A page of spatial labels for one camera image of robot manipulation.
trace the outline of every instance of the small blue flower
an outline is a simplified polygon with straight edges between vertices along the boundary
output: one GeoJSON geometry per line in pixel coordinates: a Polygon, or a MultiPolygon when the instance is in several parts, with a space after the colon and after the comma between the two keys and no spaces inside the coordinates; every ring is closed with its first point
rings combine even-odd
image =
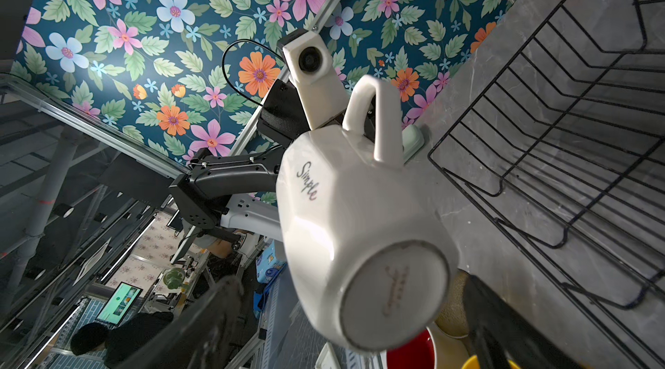
{"type": "Polygon", "coordinates": [[[162,24],[160,23],[160,28],[162,31],[160,32],[161,36],[165,36],[166,38],[170,38],[171,34],[173,34],[173,30],[171,29],[171,24],[162,24]]]}
{"type": "Polygon", "coordinates": [[[145,89],[150,93],[155,93],[155,91],[157,90],[157,82],[154,80],[150,80],[150,78],[145,79],[145,81],[147,82],[143,85],[145,89]]]}
{"type": "Polygon", "coordinates": [[[465,61],[469,60],[471,58],[471,51],[466,50],[465,52],[461,53],[461,61],[464,63],[465,61]]]}
{"type": "Polygon", "coordinates": [[[97,63],[97,60],[92,62],[92,67],[90,68],[97,76],[102,77],[102,73],[106,74],[106,69],[104,69],[104,63],[97,63]]]}
{"type": "Polygon", "coordinates": [[[231,36],[231,29],[226,26],[226,24],[221,26],[220,32],[224,34],[224,38],[228,38],[231,36]]]}
{"type": "Polygon", "coordinates": [[[504,17],[505,17],[505,14],[503,14],[503,10],[500,10],[499,15],[495,16],[494,19],[497,21],[497,24],[501,24],[504,17]]]}
{"type": "Polygon", "coordinates": [[[395,14],[395,19],[392,23],[395,24],[395,27],[400,28],[404,24],[404,19],[399,14],[395,14]]]}
{"type": "Polygon", "coordinates": [[[185,37],[191,38],[193,42],[196,43],[196,39],[201,38],[201,34],[199,34],[198,27],[192,28],[191,26],[187,26],[187,31],[189,32],[187,33],[187,35],[185,35],[185,37]]]}
{"type": "MultiPolygon", "coordinates": [[[[261,44],[265,45],[265,38],[262,38],[261,40],[259,40],[258,38],[255,38],[254,41],[256,41],[257,43],[261,43],[261,44]]],[[[256,50],[256,51],[259,51],[259,50],[262,50],[262,49],[263,49],[263,47],[261,47],[261,46],[254,46],[254,50],[256,50]]]]}
{"type": "Polygon", "coordinates": [[[105,114],[104,119],[102,121],[106,124],[109,124],[109,126],[115,126],[116,125],[116,117],[114,117],[112,115],[105,114]]]}
{"type": "Polygon", "coordinates": [[[46,81],[50,84],[60,83],[60,80],[58,80],[58,75],[51,74],[51,72],[46,72],[46,81]]]}
{"type": "Polygon", "coordinates": [[[265,16],[265,10],[262,10],[261,8],[256,8],[254,18],[259,21],[259,24],[262,24],[263,21],[268,21],[268,18],[265,16]]]}
{"type": "Polygon", "coordinates": [[[116,7],[111,3],[108,4],[108,8],[106,9],[106,11],[111,13],[111,18],[118,18],[121,15],[118,12],[118,7],[116,7]]]}
{"type": "Polygon", "coordinates": [[[125,1],[125,7],[127,7],[127,9],[129,9],[129,7],[131,7],[134,10],[136,9],[136,3],[138,2],[138,0],[124,0],[124,1],[125,1]]]}

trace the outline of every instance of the computer monitor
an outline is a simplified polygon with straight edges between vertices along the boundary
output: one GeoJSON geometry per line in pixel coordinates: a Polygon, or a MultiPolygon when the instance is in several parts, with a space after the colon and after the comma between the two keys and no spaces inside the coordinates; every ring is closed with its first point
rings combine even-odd
{"type": "Polygon", "coordinates": [[[121,282],[102,308],[102,311],[97,315],[97,320],[117,326],[127,314],[129,307],[139,297],[141,291],[143,290],[138,287],[121,282]]]}

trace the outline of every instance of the wire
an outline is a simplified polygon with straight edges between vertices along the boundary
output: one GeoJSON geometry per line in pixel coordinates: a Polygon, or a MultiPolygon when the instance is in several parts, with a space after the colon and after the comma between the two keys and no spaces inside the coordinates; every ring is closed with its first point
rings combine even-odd
{"type": "Polygon", "coordinates": [[[248,97],[248,96],[245,95],[243,92],[237,90],[237,88],[234,87],[234,86],[231,84],[231,81],[229,80],[229,76],[226,74],[226,67],[224,66],[224,60],[226,59],[226,54],[229,52],[229,50],[231,49],[231,47],[235,46],[236,44],[240,44],[240,43],[252,43],[252,44],[254,44],[255,46],[261,47],[262,49],[267,50],[267,51],[269,51],[270,53],[272,53],[272,54],[273,54],[276,58],[278,58],[282,63],[284,63],[284,59],[283,59],[283,58],[282,58],[277,52],[275,52],[275,50],[271,49],[270,47],[268,47],[268,46],[266,46],[266,45],[264,45],[264,44],[261,44],[261,43],[259,43],[258,41],[249,40],[249,39],[236,40],[236,41],[230,43],[229,46],[226,48],[226,50],[224,50],[224,53],[222,53],[222,55],[221,55],[221,74],[224,76],[224,80],[226,80],[226,83],[231,87],[231,89],[235,90],[236,93],[239,94],[240,96],[242,96],[243,98],[245,98],[245,99],[247,99],[247,100],[249,100],[249,101],[255,103],[255,104],[258,105],[258,106],[263,106],[261,103],[256,102],[254,99],[248,97]]]}

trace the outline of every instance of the black wire basket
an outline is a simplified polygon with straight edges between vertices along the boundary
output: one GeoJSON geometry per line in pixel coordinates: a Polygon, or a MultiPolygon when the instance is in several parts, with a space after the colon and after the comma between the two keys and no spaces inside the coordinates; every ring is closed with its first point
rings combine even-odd
{"type": "Polygon", "coordinates": [[[665,368],[625,323],[665,302],[663,32],[665,0],[561,0],[428,153],[639,368],[665,368]]]}

